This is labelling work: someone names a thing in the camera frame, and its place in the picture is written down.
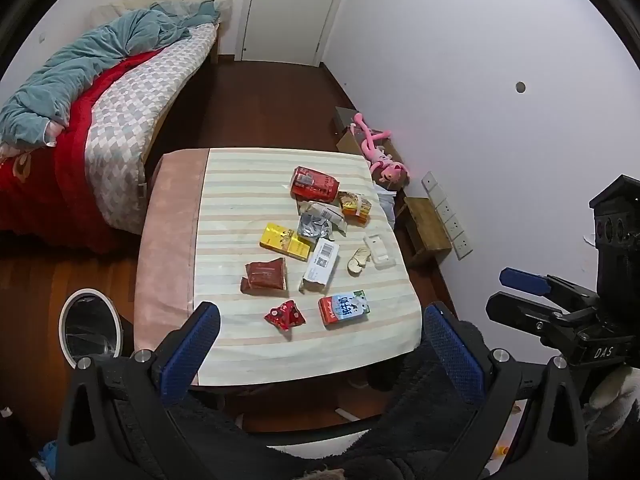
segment white door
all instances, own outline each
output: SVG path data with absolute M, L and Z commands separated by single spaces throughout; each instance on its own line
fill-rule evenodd
M 333 0 L 251 0 L 242 60 L 311 65 Z

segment striped tablecloth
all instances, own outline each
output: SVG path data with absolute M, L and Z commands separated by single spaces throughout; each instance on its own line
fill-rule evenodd
M 341 190 L 364 195 L 373 204 L 366 227 L 350 224 L 340 245 L 336 271 L 326 296 L 364 290 L 371 312 L 335 328 L 322 324 L 316 292 L 300 293 L 306 262 L 287 257 L 289 291 L 268 296 L 241 294 L 244 265 L 280 254 L 258 244 L 267 222 L 295 229 L 296 201 L 289 181 L 297 166 L 334 176 Z M 379 232 L 394 267 L 377 270 L 372 261 L 360 276 L 347 262 L 365 233 Z M 198 372 L 200 385 L 259 384 L 340 372 L 414 349 L 420 341 L 420 303 L 407 275 L 396 238 L 374 192 L 363 158 L 345 153 L 266 148 L 214 148 L 206 163 L 195 239 L 193 304 L 215 303 L 222 316 L 220 336 Z M 306 324 L 284 335 L 263 317 L 287 298 L 296 301 Z

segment snack package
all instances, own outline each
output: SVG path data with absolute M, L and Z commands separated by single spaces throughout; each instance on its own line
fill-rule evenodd
M 323 204 L 320 202 L 301 202 L 298 205 L 298 210 L 300 214 L 313 213 L 321 216 L 322 218 L 326 218 L 343 233 L 347 231 L 347 222 L 344 219 L 344 213 L 338 206 L 332 204 Z
M 371 202 L 369 200 L 349 191 L 341 191 L 338 197 L 345 216 L 351 216 L 361 224 L 367 223 L 369 212 L 371 211 Z
M 240 282 L 240 292 L 261 288 L 287 290 L 287 264 L 284 258 L 271 262 L 254 262 L 246 264 L 246 278 Z
M 279 307 L 272 308 L 264 319 L 286 332 L 292 326 L 300 326 L 306 323 L 302 313 L 296 307 L 293 300 L 285 301 Z
M 302 276 L 298 290 L 302 291 L 310 283 L 316 284 L 316 288 L 325 288 L 334 270 L 339 249 L 340 246 L 337 243 L 320 238 L 306 266 L 306 272 Z
M 298 166 L 291 177 L 291 192 L 304 200 L 333 202 L 340 182 L 319 171 Z
M 325 325 L 361 317 L 370 312 L 369 303 L 367 303 L 363 290 L 320 298 L 318 307 Z
M 311 244 L 304 238 L 299 238 L 293 229 L 287 229 L 271 222 L 267 224 L 262 238 L 260 238 L 260 246 L 304 262 L 311 252 Z
M 298 224 L 298 234 L 305 240 L 317 242 L 318 238 L 327 238 L 333 232 L 331 222 L 312 213 L 302 213 Z

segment wooden stool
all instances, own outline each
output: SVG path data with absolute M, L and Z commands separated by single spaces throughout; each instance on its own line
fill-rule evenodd
M 441 251 L 450 251 L 451 242 L 436 209 L 428 198 L 404 197 L 404 205 L 396 215 L 396 228 L 404 229 L 414 255 L 407 267 L 425 263 Z

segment pink plush toy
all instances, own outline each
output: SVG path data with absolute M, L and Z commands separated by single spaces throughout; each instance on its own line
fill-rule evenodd
M 381 168 L 380 182 L 398 182 L 402 178 L 404 172 L 406 176 L 409 176 L 409 172 L 406 170 L 404 164 L 400 162 L 394 162 L 390 155 L 387 155 L 382 150 L 376 147 L 374 140 L 388 139 L 391 136 L 389 130 L 385 130 L 381 134 L 372 134 L 369 127 L 362 120 L 362 114 L 357 113 L 353 120 L 364 132 L 365 140 L 362 141 L 360 149 L 362 153 L 371 163 L 369 171 L 373 174 L 377 168 Z M 351 133 L 353 134 L 355 124 L 351 125 Z

